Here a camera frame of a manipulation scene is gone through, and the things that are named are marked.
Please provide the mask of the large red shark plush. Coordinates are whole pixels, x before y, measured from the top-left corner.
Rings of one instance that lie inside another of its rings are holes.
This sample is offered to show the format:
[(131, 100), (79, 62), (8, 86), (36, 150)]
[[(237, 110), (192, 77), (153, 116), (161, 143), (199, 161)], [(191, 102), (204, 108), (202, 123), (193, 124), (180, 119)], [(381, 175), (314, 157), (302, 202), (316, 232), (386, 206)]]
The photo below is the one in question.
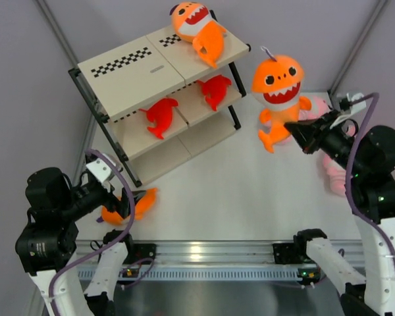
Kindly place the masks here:
[(177, 100), (165, 97), (149, 109), (140, 109), (141, 112), (145, 113), (148, 122), (153, 124), (152, 126), (148, 126), (147, 130), (156, 138), (164, 140), (163, 133), (170, 128), (173, 118), (172, 112), (177, 106)]

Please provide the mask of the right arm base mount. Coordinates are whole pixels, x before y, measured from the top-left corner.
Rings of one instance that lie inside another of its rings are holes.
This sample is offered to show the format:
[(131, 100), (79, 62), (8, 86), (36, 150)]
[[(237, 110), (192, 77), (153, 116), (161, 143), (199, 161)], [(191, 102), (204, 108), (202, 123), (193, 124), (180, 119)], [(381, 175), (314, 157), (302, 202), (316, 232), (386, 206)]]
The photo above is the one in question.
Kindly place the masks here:
[(274, 243), (273, 256), (278, 265), (314, 264), (315, 262), (307, 256), (305, 245), (291, 242)]

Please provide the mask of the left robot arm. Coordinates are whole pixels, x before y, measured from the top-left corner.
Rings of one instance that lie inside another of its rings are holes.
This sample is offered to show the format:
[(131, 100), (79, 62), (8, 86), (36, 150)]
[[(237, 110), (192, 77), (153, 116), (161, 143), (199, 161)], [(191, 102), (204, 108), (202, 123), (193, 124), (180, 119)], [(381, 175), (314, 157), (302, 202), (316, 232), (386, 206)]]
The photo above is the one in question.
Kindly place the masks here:
[(117, 224), (146, 212), (155, 201), (153, 192), (131, 192), (127, 186), (116, 197), (91, 172), (87, 182), (73, 187), (57, 167), (32, 174), (25, 191), (30, 203), (28, 222), (15, 250), (24, 272), (39, 290), (50, 315), (114, 315), (114, 292), (122, 265), (135, 257), (127, 229), (107, 233), (90, 285), (83, 289), (78, 276), (76, 221), (98, 207), (102, 219)]

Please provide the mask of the small red shark plush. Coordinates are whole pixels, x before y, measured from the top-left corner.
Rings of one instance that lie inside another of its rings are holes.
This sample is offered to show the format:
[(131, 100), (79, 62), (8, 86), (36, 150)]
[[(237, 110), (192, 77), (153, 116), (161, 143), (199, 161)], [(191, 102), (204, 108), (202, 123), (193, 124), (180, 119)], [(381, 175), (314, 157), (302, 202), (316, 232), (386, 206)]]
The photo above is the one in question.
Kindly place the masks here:
[(231, 79), (222, 74), (216, 75), (205, 82), (197, 80), (196, 83), (200, 86), (206, 103), (213, 111), (217, 111), (217, 107), (226, 96), (227, 88), (232, 85)]

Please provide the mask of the orange shark plush facing up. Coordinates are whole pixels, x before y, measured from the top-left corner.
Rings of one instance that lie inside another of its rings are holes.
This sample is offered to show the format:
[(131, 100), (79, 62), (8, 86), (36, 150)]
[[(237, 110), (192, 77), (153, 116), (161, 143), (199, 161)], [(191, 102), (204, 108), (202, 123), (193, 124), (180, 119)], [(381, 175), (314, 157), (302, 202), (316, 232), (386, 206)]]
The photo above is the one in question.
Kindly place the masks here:
[(219, 24), (202, 3), (185, 1), (176, 4), (169, 13), (175, 34), (192, 44), (198, 57), (211, 68), (224, 51), (227, 29)]

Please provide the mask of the orange shark plush face down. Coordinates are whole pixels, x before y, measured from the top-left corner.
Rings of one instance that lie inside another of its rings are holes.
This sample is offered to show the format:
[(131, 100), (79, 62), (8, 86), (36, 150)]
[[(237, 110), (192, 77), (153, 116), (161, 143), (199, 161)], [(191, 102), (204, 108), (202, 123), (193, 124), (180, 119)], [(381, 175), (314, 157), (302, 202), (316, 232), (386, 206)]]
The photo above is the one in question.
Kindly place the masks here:
[[(159, 190), (157, 188), (146, 189), (147, 194), (138, 202), (135, 203), (135, 219), (142, 220), (146, 213), (148, 213), (155, 205), (157, 201), (157, 194)], [(129, 220), (128, 216), (126, 219), (121, 219), (117, 215), (111, 215), (107, 208), (103, 206), (101, 208), (101, 216), (95, 221), (97, 223), (107, 223), (113, 226), (122, 226)]]

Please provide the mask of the orange shark plush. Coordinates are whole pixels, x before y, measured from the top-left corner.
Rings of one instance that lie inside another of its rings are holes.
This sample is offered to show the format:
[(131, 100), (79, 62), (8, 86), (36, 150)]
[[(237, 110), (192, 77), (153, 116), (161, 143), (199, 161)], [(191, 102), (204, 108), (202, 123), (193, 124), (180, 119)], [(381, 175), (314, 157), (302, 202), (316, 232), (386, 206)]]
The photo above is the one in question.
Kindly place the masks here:
[(275, 55), (265, 46), (261, 50), (267, 58), (254, 72), (251, 91), (264, 102), (260, 123), (270, 124), (267, 132), (258, 131), (258, 138), (267, 152), (274, 153), (274, 146), (291, 136), (284, 125), (297, 122), (301, 111), (311, 109), (311, 101), (301, 95), (305, 79), (301, 64), (290, 56)]

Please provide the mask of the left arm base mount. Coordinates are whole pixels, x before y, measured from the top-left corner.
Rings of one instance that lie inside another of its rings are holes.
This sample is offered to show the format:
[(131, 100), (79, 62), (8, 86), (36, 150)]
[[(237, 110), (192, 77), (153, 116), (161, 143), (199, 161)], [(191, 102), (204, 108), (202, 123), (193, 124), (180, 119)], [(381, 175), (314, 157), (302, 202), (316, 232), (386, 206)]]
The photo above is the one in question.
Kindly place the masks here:
[(155, 259), (157, 253), (157, 245), (154, 243), (133, 243), (127, 245), (128, 255), (124, 260), (124, 264), (133, 264), (141, 259)]

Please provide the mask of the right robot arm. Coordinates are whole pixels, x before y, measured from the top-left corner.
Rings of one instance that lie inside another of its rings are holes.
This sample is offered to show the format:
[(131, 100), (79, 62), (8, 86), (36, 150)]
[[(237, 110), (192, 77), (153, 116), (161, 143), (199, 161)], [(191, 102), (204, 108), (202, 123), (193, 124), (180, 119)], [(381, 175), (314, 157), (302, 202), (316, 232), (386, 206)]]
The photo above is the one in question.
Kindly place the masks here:
[(395, 315), (395, 129), (377, 125), (350, 137), (325, 117), (284, 126), (304, 153), (320, 149), (347, 169), (346, 197), (361, 237), (365, 273), (334, 250), (318, 228), (294, 236), (295, 256), (320, 266), (345, 315)]

